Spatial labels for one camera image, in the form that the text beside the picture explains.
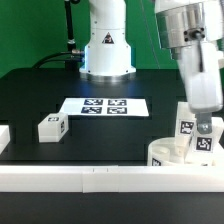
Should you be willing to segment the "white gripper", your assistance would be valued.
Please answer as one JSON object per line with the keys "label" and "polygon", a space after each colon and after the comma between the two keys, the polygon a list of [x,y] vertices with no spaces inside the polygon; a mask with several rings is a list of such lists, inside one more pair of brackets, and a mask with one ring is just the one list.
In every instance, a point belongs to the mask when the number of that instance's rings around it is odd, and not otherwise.
{"label": "white gripper", "polygon": [[196,115],[197,131],[212,132],[212,114],[223,107],[222,84],[216,46],[211,42],[183,47],[178,60],[189,108]]}

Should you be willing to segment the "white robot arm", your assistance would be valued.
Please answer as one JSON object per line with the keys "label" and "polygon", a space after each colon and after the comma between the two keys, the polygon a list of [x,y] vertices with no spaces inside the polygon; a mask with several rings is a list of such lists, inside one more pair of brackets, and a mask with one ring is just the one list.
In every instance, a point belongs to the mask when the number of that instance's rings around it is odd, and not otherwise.
{"label": "white robot arm", "polygon": [[[125,39],[124,0],[88,0],[91,37],[81,74],[96,81],[134,73]],[[224,38],[224,0],[155,0],[160,46],[177,61],[197,131],[212,132],[212,114],[223,107],[217,41]]]}

